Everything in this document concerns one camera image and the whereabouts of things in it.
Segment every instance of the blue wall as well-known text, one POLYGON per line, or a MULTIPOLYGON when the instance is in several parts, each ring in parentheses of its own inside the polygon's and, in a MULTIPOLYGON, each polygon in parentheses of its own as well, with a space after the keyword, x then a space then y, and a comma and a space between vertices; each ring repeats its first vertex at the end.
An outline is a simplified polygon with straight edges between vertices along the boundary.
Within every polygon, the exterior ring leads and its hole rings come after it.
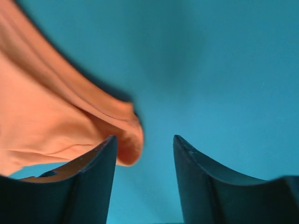
POLYGON ((182 221, 174 134, 248 175, 299 174, 299 1, 19 2, 84 75, 129 94, 142 119, 144 153, 116 169, 109 224, 182 221))

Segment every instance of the orange cloth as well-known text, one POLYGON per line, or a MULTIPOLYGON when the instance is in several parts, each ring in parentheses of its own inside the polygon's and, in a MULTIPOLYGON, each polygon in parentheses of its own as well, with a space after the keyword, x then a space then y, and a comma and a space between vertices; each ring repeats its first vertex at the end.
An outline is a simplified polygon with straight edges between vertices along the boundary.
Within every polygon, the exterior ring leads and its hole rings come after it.
POLYGON ((143 131, 131 103, 76 71, 12 0, 0 3, 0 174, 70 161, 109 135, 117 164, 141 155, 143 131))

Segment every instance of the orange fabric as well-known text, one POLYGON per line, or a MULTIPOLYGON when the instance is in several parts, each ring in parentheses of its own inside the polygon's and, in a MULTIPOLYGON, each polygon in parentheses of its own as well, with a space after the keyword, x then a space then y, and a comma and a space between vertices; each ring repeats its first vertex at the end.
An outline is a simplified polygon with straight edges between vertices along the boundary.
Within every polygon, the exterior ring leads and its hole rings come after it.
POLYGON ((143 131, 132 103, 88 81, 12 0, 1 0, 0 174, 70 161, 111 134, 118 138, 117 164, 133 165, 143 131))

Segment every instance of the black object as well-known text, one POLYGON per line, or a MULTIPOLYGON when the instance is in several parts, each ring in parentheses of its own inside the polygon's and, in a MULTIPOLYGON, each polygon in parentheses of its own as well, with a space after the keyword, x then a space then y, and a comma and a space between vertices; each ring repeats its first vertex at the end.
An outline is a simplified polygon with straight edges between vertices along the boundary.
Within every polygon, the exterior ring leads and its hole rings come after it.
POLYGON ((117 139, 110 136, 39 177, 0 176, 0 223, 105 224, 116 155, 117 139))
POLYGON ((185 224, 299 224, 299 176, 238 173, 178 135, 173 150, 185 224))

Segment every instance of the fabric fold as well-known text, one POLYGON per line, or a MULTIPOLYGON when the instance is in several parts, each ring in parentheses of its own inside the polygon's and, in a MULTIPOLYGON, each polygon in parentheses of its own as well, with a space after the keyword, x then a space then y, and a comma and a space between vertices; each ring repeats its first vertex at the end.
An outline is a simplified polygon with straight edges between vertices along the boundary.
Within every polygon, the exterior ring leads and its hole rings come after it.
POLYGON ((0 174, 70 161, 112 134, 118 139, 117 164, 135 164, 142 153, 143 131, 133 104, 91 83, 12 0, 2 0, 0 174))

